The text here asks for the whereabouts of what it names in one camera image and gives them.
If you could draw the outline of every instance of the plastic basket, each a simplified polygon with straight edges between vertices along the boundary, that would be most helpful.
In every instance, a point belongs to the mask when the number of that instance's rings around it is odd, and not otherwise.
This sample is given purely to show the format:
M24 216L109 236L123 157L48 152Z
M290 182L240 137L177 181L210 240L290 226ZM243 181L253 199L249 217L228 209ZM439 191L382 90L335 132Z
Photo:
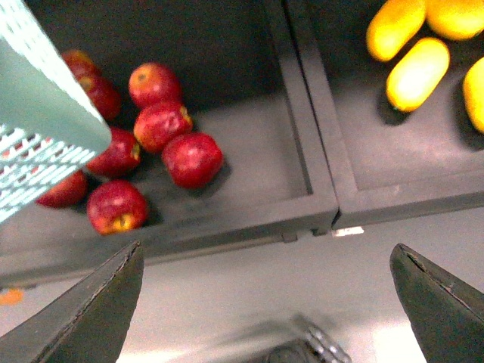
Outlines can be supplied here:
M0 2L0 222L110 143L101 115L21 0Z

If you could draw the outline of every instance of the apple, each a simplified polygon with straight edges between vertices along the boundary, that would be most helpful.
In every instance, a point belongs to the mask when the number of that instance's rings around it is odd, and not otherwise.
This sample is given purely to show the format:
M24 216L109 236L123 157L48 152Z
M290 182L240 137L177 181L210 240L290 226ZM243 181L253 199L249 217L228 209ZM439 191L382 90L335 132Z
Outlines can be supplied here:
M161 101L182 102L182 85L175 73L164 64L145 63L129 77L129 94L143 109Z
M92 59L84 51L71 49L62 53L61 56L76 79L83 76L101 75L101 70L96 67Z
M185 106L179 102L160 102L139 113L134 133L147 152L158 154L170 140L188 134L192 128L193 122Z
M82 76L79 84L91 102L106 120L112 120L121 111L121 95L107 79L97 75Z
M143 195L126 180L112 180L94 190L88 199L88 217L102 235L140 228L148 216Z
M87 169L107 178L119 178L131 172L141 162L140 147L135 136L126 130L110 127L111 143L101 155L92 159Z
M82 170L78 170L43 194L36 203L51 208L66 208L80 202L87 193L88 179Z
M195 132L171 140L162 152L162 160L176 185L198 189L219 172L224 157L211 136Z

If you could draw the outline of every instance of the basket mesh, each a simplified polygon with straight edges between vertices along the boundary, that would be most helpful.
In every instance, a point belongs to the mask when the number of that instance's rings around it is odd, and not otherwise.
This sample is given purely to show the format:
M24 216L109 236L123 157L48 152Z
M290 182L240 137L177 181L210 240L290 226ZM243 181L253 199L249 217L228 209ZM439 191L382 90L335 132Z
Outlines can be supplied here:
M0 2L0 41L6 41L95 119L104 122L21 0ZM80 169L95 154L0 119L0 222Z

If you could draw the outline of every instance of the mango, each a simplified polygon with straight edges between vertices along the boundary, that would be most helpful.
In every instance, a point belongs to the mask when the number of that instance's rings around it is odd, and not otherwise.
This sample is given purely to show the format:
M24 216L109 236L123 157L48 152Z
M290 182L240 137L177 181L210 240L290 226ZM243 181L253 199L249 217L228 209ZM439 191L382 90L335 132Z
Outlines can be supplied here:
M387 62L422 27L425 0L388 0L374 16L366 32L368 52L377 61Z
M450 40L473 38L484 30L484 1L427 0L427 24Z
M469 69L462 89L470 121L477 131L484 133L484 58Z
M436 38L423 38L397 63L386 80L386 96L395 109L416 110L447 72L450 53Z

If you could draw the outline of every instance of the produce bin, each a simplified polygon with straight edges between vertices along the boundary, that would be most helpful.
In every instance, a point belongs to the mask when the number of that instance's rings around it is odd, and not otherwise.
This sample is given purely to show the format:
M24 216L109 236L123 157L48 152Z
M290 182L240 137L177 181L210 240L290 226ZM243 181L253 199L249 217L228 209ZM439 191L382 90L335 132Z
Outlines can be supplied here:
M484 34L446 41L451 66L413 113L395 111L386 78L426 25L388 64L365 43L385 1L288 0L302 68L340 205L334 228L484 205L484 135L470 124L462 80L484 56Z
M327 231L337 202L284 7L258 2L28 1L59 51L80 48L123 94L112 124L132 129L131 72L147 61L179 76L196 128L217 140L226 163L200 191L171 182L159 157L143 154L128 180L150 204L147 224L100 237L85 203L32 205L0 227L0 287L91 270L133 240L148 263ZM92 181L92 188L98 181Z

